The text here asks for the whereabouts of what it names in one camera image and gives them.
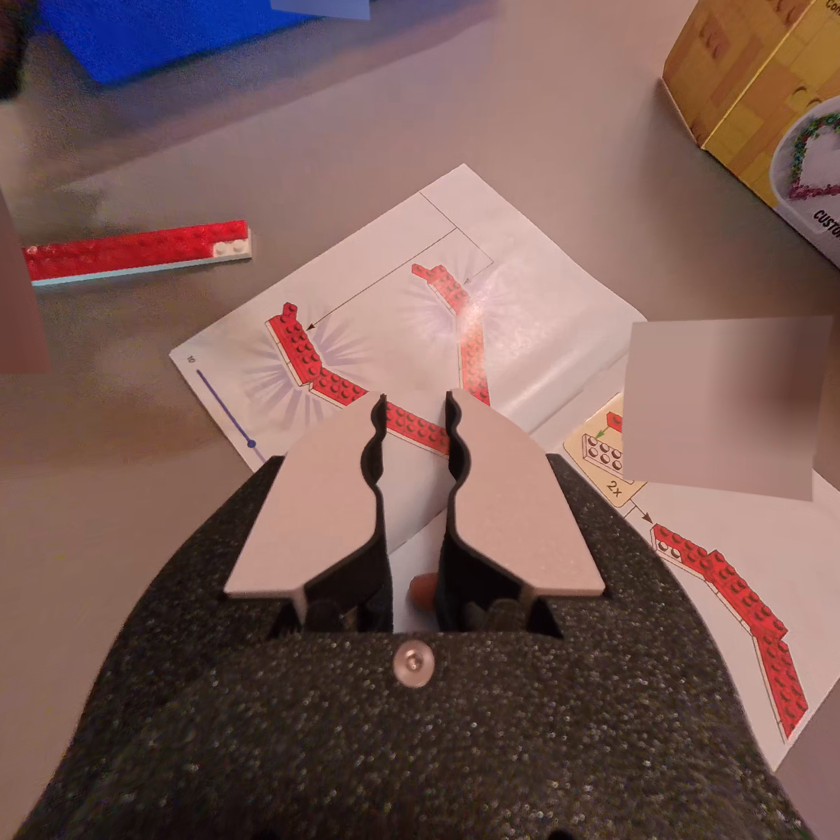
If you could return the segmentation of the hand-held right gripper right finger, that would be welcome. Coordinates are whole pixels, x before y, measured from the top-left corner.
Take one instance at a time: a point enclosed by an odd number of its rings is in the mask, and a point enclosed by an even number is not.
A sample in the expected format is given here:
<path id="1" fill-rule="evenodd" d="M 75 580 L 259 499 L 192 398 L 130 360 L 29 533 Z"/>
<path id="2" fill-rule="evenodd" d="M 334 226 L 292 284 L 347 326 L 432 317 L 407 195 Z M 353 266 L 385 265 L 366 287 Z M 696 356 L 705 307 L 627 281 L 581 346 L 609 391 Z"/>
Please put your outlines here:
<path id="1" fill-rule="evenodd" d="M 445 575 L 458 599 L 600 596 L 606 585 L 547 455 L 462 388 L 447 393 Z"/>

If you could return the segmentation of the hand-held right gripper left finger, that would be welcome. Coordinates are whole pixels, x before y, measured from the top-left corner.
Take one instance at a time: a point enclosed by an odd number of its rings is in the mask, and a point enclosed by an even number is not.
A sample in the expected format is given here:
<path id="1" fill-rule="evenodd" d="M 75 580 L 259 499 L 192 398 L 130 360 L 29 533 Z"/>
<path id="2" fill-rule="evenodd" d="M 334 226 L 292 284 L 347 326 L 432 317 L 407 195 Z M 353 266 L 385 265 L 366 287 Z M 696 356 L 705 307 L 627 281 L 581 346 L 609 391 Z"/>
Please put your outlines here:
<path id="1" fill-rule="evenodd" d="M 233 599 L 315 598 L 314 585 L 375 539 L 384 394 L 369 392 L 290 447 L 224 586 Z"/>

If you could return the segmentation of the white instruction booklet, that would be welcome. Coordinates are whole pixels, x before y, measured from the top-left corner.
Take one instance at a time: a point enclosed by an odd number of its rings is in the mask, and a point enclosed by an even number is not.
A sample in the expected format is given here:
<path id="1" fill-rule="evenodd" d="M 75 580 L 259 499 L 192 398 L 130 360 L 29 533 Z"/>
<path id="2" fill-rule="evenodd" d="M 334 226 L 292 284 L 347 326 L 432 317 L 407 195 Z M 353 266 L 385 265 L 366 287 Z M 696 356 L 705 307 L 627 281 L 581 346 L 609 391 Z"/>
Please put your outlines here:
<path id="1" fill-rule="evenodd" d="M 644 317 L 462 165 L 171 352 L 249 468 L 383 392 L 395 629 L 431 571 L 462 386 L 567 459 L 655 548 L 706 621 L 780 768 L 838 680 L 838 490 L 810 500 L 622 478 L 623 381 Z"/>

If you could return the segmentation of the red angled brick frame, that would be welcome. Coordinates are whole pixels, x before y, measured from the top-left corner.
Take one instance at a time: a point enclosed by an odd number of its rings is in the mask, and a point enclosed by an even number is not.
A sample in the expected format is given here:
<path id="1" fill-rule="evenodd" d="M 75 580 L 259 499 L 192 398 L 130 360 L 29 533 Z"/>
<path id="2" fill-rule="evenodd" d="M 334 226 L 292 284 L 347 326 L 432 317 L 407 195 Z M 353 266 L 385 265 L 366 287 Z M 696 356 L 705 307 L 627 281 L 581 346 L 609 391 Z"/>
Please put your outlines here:
<path id="1" fill-rule="evenodd" d="M 251 259 L 245 220 L 22 248 L 35 287 Z"/>

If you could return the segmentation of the heart wreath set box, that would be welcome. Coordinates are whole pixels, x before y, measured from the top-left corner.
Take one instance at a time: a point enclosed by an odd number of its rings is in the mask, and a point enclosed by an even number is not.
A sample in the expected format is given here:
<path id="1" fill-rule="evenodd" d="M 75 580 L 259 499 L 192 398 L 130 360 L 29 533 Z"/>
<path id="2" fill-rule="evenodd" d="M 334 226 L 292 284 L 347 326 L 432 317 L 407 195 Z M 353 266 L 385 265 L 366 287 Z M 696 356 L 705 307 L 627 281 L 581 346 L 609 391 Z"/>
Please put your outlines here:
<path id="1" fill-rule="evenodd" d="M 839 2 L 698 2 L 663 82 L 696 144 L 838 266 Z"/>

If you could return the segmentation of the blue bin with colourful bricks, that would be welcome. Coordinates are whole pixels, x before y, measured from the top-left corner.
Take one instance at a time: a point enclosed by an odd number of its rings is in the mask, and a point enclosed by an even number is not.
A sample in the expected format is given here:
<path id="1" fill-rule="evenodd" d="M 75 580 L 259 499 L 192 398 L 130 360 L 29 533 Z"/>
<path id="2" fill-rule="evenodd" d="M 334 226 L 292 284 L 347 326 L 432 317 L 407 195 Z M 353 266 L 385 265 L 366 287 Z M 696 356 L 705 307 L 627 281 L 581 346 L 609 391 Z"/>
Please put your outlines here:
<path id="1" fill-rule="evenodd" d="M 102 85 L 312 18 L 371 17 L 368 1 L 42 1 L 38 7 L 43 26 Z"/>

